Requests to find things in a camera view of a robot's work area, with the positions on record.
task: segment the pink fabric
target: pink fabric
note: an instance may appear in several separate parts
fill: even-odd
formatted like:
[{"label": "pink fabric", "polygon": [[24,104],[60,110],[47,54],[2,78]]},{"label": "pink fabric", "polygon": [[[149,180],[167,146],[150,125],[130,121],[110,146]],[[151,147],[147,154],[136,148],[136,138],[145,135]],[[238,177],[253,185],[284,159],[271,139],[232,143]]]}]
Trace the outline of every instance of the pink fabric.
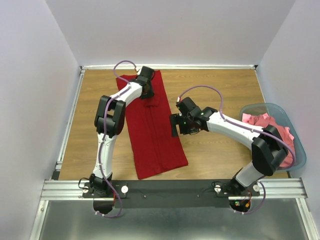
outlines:
[{"label": "pink fabric", "polygon": [[[254,126],[260,126],[265,128],[268,125],[273,125],[278,130],[282,140],[288,144],[293,151],[295,151],[295,145],[294,145],[294,139],[295,137],[290,133],[290,128],[288,126],[283,127],[276,123],[276,120],[274,117],[269,116],[267,113],[259,115],[259,116],[253,116],[250,114],[242,114],[242,122],[251,124]],[[287,167],[292,163],[292,155],[289,152],[288,156],[284,159],[284,161],[281,163],[280,167]]]}]

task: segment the red towel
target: red towel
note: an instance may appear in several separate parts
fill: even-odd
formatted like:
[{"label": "red towel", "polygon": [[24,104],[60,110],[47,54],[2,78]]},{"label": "red towel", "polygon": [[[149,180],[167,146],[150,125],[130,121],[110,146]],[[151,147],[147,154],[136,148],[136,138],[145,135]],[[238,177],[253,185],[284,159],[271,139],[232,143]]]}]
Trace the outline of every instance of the red towel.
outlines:
[{"label": "red towel", "polygon": [[[123,75],[127,80],[135,76]],[[118,89],[126,83],[116,79]],[[138,179],[188,165],[179,137],[171,136],[171,115],[161,72],[151,81],[154,96],[137,98],[125,109],[126,123]]]}]

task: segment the gray wall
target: gray wall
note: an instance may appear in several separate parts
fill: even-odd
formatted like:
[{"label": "gray wall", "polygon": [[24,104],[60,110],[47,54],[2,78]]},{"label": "gray wall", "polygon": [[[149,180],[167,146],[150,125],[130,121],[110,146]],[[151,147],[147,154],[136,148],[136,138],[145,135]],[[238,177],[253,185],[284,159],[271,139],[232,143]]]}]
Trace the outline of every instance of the gray wall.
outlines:
[{"label": "gray wall", "polygon": [[29,239],[79,65],[44,0],[0,8],[0,235]]},{"label": "gray wall", "polygon": [[258,64],[294,0],[46,0],[80,65]]},{"label": "gray wall", "polygon": [[320,228],[320,1],[297,0],[257,69],[267,102],[284,108],[307,155],[294,172],[302,179],[307,202]]}]

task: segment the plastic bin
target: plastic bin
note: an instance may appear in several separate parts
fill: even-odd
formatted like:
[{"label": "plastic bin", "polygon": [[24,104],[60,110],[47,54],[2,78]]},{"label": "plastic bin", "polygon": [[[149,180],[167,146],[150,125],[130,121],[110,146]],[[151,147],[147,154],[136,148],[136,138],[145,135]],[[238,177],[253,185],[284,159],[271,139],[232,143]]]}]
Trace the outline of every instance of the plastic bin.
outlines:
[{"label": "plastic bin", "polygon": [[284,171],[293,171],[299,168],[302,168],[307,160],[306,152],[302,147],[300,139],[292,126],[286,112],[276,104],[273,103],[258,103],[258,104],[251,104],[244,106],[240,111],[240,119],[242,120],[242,115],[244,114],[251,114],[254,116],[258,116],[261,114],[268,113],[269,116],[274,117],[275,122],[284,127],[290,128],[290,133],[294,136],[293,144],[295,150],[295,158],[296,162],[294,166],[286,169],[286,170],[278,170],[277,172],[284,172]]}]

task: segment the wooden floor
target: wooden floor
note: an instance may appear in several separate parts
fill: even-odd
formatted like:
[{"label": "wooden floor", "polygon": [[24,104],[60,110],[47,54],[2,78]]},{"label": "wooden floor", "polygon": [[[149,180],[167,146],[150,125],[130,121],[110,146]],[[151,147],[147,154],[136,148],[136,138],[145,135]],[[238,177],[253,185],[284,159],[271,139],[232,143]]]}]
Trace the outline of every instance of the wooden floor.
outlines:
[{"label": "wooden floor", "polygon": [[[245,105],[262,103],[263,97],[254,70],[251,69],[195,69],[161,70],[165,91],[172,113],[180,93],[194,85],[211,85],[224,96],[223,113],[239,119]],[[119,70],[119,74],[133,75],[133,70]],[[60,172],[60,180],[79,180],[89,177],[96,162],[98,139],[94,119],[102,95],[118,91],[111,70],[86,70]],[[184,97],[192,97],[201,108],[219,108],[217,93],[196,88]],[[181,135],[180,140],[189,165],[148,179],[229,179],[251,161],[251,152],[240,143],[218,133],[202,131],[196,135]],[[117,138],[113,155],[115,180],[136,180],[127,125]],[[276,173],[276,178],[287,174]]]}]

